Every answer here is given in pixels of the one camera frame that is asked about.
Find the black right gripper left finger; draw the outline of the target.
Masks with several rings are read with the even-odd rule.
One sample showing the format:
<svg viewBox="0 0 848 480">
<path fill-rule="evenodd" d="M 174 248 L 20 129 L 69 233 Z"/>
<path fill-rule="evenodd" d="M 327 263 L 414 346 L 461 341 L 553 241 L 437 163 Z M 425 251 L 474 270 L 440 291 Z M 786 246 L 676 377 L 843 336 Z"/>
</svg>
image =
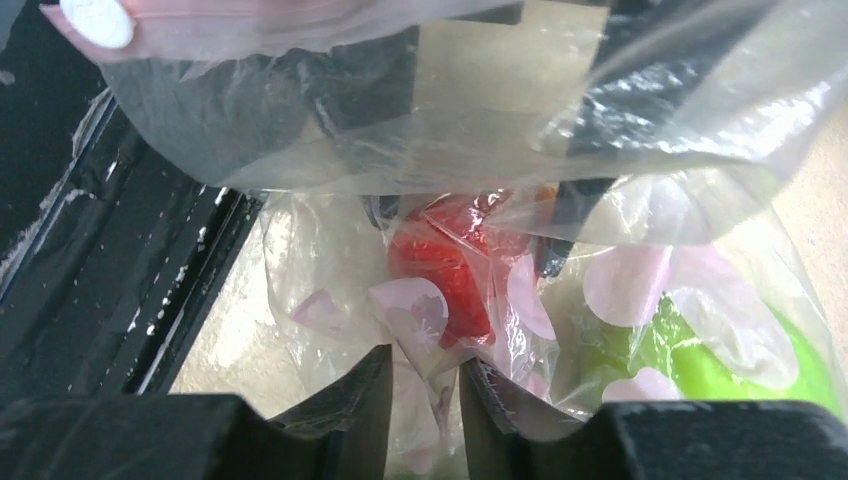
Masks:
<svg viewBox="0 0 848 480">
<path fill-rule="evenodd" d="M 224 394 L 66 396 L 1 413 L 5 479 L 380 479 L 392 349 L 266 419 Z"/>
</svg>

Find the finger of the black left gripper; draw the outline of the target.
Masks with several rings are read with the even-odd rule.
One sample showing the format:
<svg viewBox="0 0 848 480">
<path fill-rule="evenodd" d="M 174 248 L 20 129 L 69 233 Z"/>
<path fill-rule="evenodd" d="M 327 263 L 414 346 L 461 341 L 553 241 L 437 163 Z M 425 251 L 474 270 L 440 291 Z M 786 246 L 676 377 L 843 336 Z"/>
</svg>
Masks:
<svg viewBox="0 0 848 480">
<path fill-rule="evenodd" d="M 613 137 L 651 132 L 661 117 L 661 108 L 652 106 L 655 100 L 665 100 L 662 94 L 649 90 L 654 87 L 638 85 L 638 77 L 653 75 L 649 67 L 656 63 L 648 59 L 622 58 L 626 47 L 645 39 L 676 13 L 676 1 L 613 1 L 603 38 L 600 40 L 589 69 L 594 77 L 581 98 L 577 119 L 566 151 L 567 159 L 617 160 L 620 154 Z M 553 205 L 552 220 L 577 223 L 580 227 L 586 215 L 620 175 L 560 182 Z M 536 268 L 542 278 L 556 278 L 563 270 L 574 246 L 569 240 L 539 238 Z"/>
<path fill-rule="evenodd" d="M 420 28 L 324 53 L 291 52 L 291 76 L 308 117 L 327 136 L 408 115 L 413 106 Z"/>
</svg>

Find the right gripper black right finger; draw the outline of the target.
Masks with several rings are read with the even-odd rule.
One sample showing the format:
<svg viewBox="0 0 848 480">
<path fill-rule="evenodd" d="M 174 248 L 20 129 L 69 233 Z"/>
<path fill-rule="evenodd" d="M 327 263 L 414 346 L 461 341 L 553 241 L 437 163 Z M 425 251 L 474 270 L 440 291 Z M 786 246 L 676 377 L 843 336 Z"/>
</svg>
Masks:
<svg viewBox="0 0 848 480">
<path fill-rule="evenodd" d="M 586 421 L 480 359 L 459 370 L 473 479 L 843 479 L 847 428 L 795 401 L 603 405 Z"/>
</svg>

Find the clear zip top bag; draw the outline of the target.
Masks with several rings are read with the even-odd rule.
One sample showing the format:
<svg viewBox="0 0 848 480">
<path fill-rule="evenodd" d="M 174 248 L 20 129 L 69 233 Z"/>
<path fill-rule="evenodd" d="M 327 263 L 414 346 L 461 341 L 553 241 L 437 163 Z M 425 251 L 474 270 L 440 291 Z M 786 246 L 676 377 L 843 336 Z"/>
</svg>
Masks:
<svg viewBox="0 0 848 480">
<path fill-rule="evenodd" d="M 59 1 L 42 14 L 97 65 L 158 153 L 193 178 L 264 200 L 267 310 L 302 388 L 366 351 L 394 353 L 385 471 L 467 473 L 458 374 L 480 359 L 578 420 L 585 329 L 637 328 L 668 296 L 692 330 L 755 371 L 780 311 L 847 383 L 814 290 L 771 210 L 847 93 L 843 1 L 676 1 L 622 58 L 651 59 L 651 132 L 619 159 L 567 159 L 613 1 Z M 418 26 L 411 112 L 327 136 L 291 52 L 324 53 Z M 563 181 L 620 175 L 580 227 L 552 220 Z M 388 246 L 412 209 L 509 190 L 485 225 L 528 237 L 490 305 L 492 345 L 439 345 L 440 289 L 394 278 Z M 539 238 L 574 246 L 542 278 Z"/>
</svg>

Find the red fake fruit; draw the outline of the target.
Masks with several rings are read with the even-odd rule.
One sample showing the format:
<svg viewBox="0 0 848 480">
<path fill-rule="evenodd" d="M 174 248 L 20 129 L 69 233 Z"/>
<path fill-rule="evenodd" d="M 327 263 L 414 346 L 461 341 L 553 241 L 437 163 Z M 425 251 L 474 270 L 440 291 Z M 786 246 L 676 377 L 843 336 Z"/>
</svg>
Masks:
<svg viewBox="0 0 848 480">
<path fill-rule="evenodd" d="M 412 209 L 389 242 L 392 277 L 424 278 L 443 294 L 448 321 L 439 345 L 445 349 L 497 339 L 490 301 L 506 291 L 507 274 L 527 252 L 529 239 L 485 222 L 511 196 L 509 190 L 444 195 Z"/>
</svg>

